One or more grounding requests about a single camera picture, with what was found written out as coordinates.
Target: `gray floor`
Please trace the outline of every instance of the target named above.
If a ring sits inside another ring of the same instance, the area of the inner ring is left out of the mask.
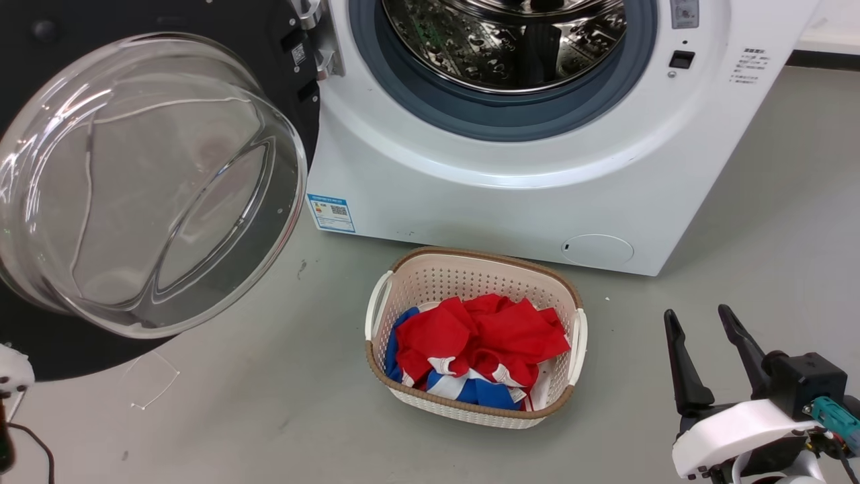
[[[182,421],[126,421],[160,448],[76,441],[100,420],[58,415],[63,384],[34,388],[20,420],[57,445],[64,484],[681,482],[668,307],[718,401],[749,395],[722,302],[766,351],[818,351],[860,394],[858,127],[860,74],[789,68],[659,277],[558,267],[581,291],[589,351],[568,407],[534,429],[461,424],[395,400],[366,367],[361,325],[373,284],[411,247],[318,233],[309,217],[264,284],[163,349],[182,375],[153,407]],[[277,314],[255,309],[273,298]],[[217,391],[187,383],[221,377],[230,385]],[[100,398],[80,394],[64,414]],[[9,482],[36,482],[40,456],[21,453]],[[847,482],[838,465],[825,473]]]

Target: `laundry basket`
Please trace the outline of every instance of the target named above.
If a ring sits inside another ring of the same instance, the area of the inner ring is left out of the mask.
[[[403,312],[453,296],[469,300],[486,294],[513,301],[525,297],[537,309],[556,309],[571,350],[556,358],[546,408],[519,412],[472,405],[407,387],[385,375],[385,348]],[[373,373],[401,401],[463,422],[526,429],[556,412],[573,393],[586,355],[587,322],[576,289],[553,270],[513,258],[428,247],[410,252],[379,279],[367,306],[365,339]]]

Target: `door hinge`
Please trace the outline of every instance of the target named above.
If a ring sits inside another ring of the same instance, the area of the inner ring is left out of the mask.
[[[345,75],[329,0],[292,0],[292,4],[314,47],[316,79],[322,81],[329,76]]]

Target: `white washing machine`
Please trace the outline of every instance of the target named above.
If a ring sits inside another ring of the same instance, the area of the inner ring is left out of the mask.
[[[2,3],[0,344],[40,381],[129,361],[241,298],[305,203],[656,275],[814,7]]]
[[[655,276],[815,6],[331,1],[316,224]]]

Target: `blue label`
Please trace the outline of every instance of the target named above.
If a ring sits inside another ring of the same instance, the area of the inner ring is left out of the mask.
[[[316,226],[322,230],[355,233],[353,215],[346,200],[308,194],[308,203],[314,213]]]

